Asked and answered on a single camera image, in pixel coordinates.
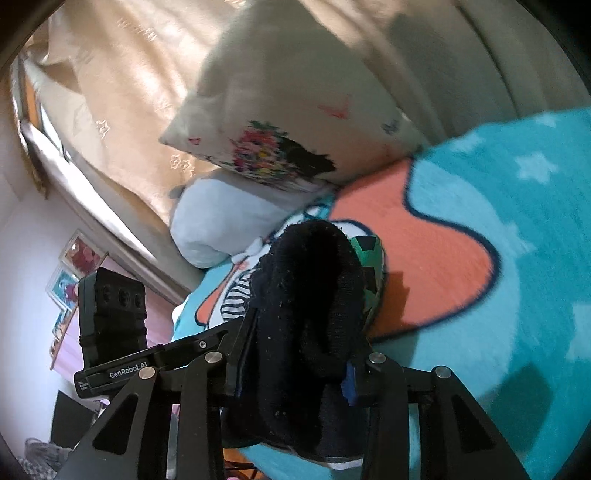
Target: green patterned fabric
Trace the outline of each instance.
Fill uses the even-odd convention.
[[[384,289],[385,253],[382,242],[375,235],[362,235],[349,239],[351,246],[361,262],[365,278],[365,318],[367,329],[378,312],[379,300]]]

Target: orange fabric shape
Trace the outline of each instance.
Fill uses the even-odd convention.
[[[412,160],[364,177],[340,193],[331,220],[355,220],[378,235],[387,255],[382,307],[373,339],[427,325],[474,302],[492,282],[494,263],[476,237],[419,218],[404,202]]]

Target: floral pillowcase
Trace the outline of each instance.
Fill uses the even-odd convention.
[[[160,141],[297,190],[345,184],[424,143],[373,74],[297,0],[254,0],[237,13]]]

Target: black box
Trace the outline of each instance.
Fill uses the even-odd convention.
[[[80,280],[78,298],[85,369],[148,348],[142,282],[99,268]]]

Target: metal screw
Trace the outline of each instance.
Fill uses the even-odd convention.
[[[223,358],[223,355],[220,352],[207,352],[205,354],[205,361],[208,364],[216,364]]]
[[[369,354],[369,361],[373,364],[383,364],[386,361],[386,356],[380,352],[371,352]]]
[[[156,369],[154,367],[143,367],[142,370],[139,371],[139,377],[142,380],[147,380],[152,378],[156,374]]]
[[[440,366],[435,369],[435,374],[439,378],[449,378],[452,376],[452,371],[448,367]]]

